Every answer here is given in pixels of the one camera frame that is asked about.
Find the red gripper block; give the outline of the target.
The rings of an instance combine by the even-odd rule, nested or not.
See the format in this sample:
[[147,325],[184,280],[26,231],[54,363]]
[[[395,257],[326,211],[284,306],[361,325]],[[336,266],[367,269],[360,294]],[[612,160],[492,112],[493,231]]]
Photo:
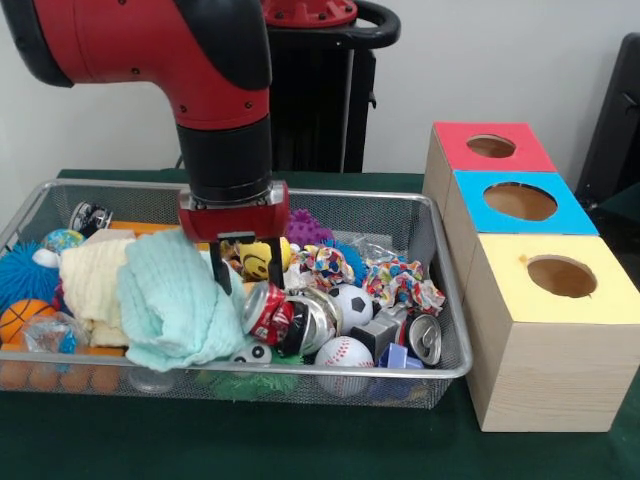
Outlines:
[[196,243],[210,243],[214,278],[227,295],[231,294],[232,285],[218,242],[229,238],[251,237],[265,241],[271,254],[269,281],[279,289],[285,289],[280,237],[286,231],[290,202],[284,181],[275,180],[264,195],[235,203],[207,203],[193,196],[189,188],[184,188],[179,191],[178,203],[185,235]]

